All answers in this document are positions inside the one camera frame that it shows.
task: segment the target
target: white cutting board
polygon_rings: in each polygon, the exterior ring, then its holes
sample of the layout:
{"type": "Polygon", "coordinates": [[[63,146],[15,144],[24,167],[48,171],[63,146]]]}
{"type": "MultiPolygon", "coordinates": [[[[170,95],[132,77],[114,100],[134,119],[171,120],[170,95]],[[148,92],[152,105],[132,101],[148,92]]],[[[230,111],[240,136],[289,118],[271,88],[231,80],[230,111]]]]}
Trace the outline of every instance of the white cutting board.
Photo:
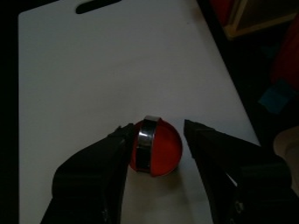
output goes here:
{"type": "Polygon", "coordinates": [[[40,223],[68,157],[150,115],[179,130],[182,162],[160,178],[128,168],[122,224],[211,224],[183,120],[258,139],[196,1],[123,0],[78,15],[83,2],[19,17],[20,223],[40,223]]]}

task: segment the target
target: red object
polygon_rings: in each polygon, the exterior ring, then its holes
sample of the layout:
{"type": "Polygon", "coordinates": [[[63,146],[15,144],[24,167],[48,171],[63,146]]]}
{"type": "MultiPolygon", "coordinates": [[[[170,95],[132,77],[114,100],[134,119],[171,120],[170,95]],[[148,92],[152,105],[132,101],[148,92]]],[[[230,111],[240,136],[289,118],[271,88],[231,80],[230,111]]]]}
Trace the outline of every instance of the red object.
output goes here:
{"type": "Polygon", "coordinates": [[[271,81],[283,79],[299,91],[299,14],[287,30],[271,69],[271,81]]]}
{"type": "Polygon", "coordinates": [[[218,15],[222,25],[227,25],[230,21],[230,13],[235,0],[210,0],[211,7],[218,15]]]}
{"type": "MultiPolygon", "coordinates": [[[[135,143],[134,152],[131,157],[131,168],[136,171],[136,147],[138,147],[138,135],[140,128],[143,126],[143,121],[135,125],[135,143]]],[[[183,155],[183,142],[180,135],[175,127],[159,119],[155,133],[154,142],[151,149],[151,168],[150,173],[154,177],[163,176],[168,174],[180,163],[183,155]]]]}

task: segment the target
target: red ball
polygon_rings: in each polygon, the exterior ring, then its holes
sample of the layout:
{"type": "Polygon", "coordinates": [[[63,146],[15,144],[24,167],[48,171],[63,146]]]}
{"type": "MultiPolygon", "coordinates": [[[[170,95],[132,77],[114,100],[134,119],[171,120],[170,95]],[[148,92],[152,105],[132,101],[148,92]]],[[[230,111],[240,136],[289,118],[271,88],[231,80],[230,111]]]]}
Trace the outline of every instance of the red ball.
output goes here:
{"type": "Polygon", "coordinates": [[[135,125],[131,168],[163,176],[176,168],[182,156],[183,141],[175,127],[160,117],[147,116],[135,125]]]}

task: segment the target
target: cutting board handle hole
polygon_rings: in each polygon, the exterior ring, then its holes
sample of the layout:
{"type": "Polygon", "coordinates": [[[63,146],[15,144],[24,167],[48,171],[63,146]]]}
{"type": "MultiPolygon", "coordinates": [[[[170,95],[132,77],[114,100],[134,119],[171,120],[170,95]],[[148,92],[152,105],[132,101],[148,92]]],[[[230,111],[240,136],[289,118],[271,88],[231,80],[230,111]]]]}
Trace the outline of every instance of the cutting board handle hole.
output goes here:
{"type": "Polygon", "coordinates": [[[94,0],[91,2],[80,4],[79,7],[76,8],[76,13],[78,14],[87,13],[120,1],[122,0],[94,0]]]}

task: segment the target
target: silver band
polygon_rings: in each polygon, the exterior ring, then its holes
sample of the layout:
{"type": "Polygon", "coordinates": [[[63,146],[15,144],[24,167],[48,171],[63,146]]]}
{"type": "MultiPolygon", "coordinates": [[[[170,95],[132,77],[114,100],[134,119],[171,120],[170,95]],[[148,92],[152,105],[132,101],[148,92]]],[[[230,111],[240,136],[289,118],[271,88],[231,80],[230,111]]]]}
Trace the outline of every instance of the silver band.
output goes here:
{"type": "Polygon", "coordinates": [[[147,116],[138,134],[138,146],[135,152],[135,168],[139,172],[151,172],[151,156],[155,140],[155,129],[160,117],[147,116]]]}

